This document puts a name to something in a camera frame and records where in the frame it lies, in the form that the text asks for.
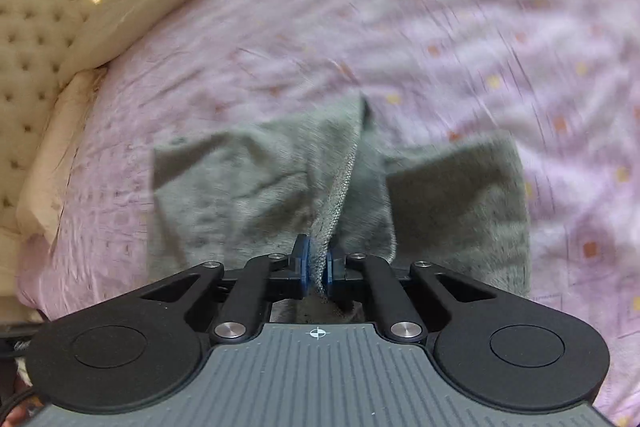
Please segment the person left hand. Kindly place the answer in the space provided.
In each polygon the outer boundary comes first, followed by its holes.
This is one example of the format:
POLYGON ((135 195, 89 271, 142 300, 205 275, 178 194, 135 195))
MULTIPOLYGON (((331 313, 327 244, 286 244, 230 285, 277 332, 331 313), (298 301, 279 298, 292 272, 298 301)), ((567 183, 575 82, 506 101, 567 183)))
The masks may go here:
POLYGON ((24 403, 34 396, 34 389, 32 387, 25 388, 16 395, 6 401, 1 406, 1 425, 2 426, 16 426, 21 421, 24 421, 28 416, 27 407, 24 407, 24 403))

